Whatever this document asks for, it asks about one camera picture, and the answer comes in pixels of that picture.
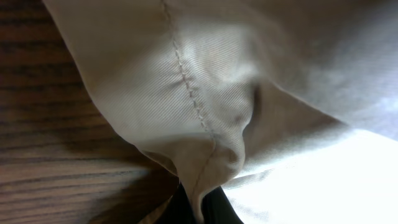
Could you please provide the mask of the beige khaki shorts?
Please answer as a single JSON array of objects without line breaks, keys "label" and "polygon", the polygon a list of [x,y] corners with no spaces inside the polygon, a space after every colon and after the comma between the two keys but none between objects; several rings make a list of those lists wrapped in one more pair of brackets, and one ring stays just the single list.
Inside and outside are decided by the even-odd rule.
[{"label": "beige khaki shorts", "polygon": [[396,1],[45,1],[198,223],[397,222]]}]

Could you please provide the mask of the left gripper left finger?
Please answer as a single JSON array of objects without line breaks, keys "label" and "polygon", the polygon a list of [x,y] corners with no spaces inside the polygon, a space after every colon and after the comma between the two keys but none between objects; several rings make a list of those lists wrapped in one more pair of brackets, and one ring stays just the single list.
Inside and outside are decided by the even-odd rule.
[{"label": "left gripper left finger", "polygon": [[178,185],[166,209],[155,224],[196,224],[192,207],[182,184]]}]

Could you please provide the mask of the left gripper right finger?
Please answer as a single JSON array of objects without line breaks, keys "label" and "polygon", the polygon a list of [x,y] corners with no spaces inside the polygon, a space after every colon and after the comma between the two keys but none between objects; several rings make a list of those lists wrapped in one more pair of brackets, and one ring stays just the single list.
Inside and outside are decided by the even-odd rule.
[{"label": "left gripper right finger", "polygon": [[221,187],[203,198],[201,211],[205,224],[243,224]]}]

